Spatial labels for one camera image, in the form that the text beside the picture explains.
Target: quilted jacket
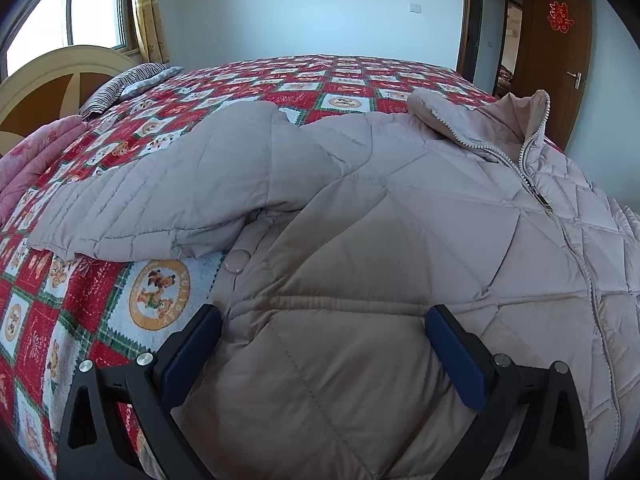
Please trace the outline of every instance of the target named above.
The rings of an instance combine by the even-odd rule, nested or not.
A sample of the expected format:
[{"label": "quilted jacket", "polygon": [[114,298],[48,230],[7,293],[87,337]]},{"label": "quilted jacket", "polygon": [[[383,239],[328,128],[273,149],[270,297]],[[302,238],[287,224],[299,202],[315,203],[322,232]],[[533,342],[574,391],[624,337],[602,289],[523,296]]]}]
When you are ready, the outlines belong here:
[{"label": "quilted jacket", "polygon": [[640,420],[638,217],[544,143],[543,91],[467,110],[416,90],[408,107],[297,127],[233,105],[63,186],[30,244],[250,254],[217,276],[222,342],[175,413],[219,478],[431,478],[474,418],[424,336],[438,303],[491,352],[567,362],[603,478]]}]

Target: pink blanket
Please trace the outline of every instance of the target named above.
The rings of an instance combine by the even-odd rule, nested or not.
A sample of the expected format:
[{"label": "pink blanket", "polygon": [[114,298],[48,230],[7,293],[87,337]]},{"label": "pink blanket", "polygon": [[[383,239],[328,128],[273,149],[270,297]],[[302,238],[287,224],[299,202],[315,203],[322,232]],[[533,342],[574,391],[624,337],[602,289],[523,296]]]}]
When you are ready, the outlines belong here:
[{"label": "pink blanket", "polygon": [[0,226],[11,216],[24,192],[88,128],[78,115],[53,121],[0,158]]}]

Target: wall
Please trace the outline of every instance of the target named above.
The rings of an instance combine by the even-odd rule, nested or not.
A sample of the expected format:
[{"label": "wall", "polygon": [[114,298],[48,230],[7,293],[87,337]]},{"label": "wall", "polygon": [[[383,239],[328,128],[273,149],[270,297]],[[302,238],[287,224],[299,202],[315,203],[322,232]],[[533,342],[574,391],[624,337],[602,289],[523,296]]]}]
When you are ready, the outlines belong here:
[{"label": "wall", "polygon": [[640,212],[640,50],[609,3],[591,1],[589,75],[566,151],[608,195]]},{"label": "wall", "polygon": [[[159,0],[172,61],[343,54],[456,67],[464,0]],[[422,13],[409,12],[409,3]]]},{"label": "wall", "polygon": [[505,0],[482,0],[482,27],[474,85],[494,93],[495,73],[500,65],[500,48],[504,31]]}]

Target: red paper cutting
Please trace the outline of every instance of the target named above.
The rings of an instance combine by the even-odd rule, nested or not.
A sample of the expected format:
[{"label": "red paper cutting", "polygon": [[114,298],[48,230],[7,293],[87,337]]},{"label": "red paper cutting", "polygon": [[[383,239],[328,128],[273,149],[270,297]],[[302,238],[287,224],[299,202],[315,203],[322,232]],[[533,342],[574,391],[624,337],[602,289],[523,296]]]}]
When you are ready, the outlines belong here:
[{"label": "red paper cutting", "polygon": [[569,28],[575,24],[574,20],[569,19],[569,6],[566,3],[553,2],[549,4],[549,7],[551,10],[546,18],[551,22],[551,28],[566,34]]}]

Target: zipper pull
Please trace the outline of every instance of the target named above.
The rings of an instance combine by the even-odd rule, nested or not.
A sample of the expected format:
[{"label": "zipper pull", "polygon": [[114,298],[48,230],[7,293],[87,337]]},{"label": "zipper pull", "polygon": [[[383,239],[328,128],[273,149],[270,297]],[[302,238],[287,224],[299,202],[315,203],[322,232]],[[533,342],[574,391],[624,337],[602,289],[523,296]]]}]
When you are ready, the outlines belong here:
[{"label": "zipper pull", "polygon": [[542,204],[542,207],[544,207],[547,211],[551,211],[553,212],[553,208],[549,205],[549,202],[547,202],[545,200],[545,197],[543,197],[539,192],[536,191],[536,198],[538,199],[538,202],[540,202]]}]

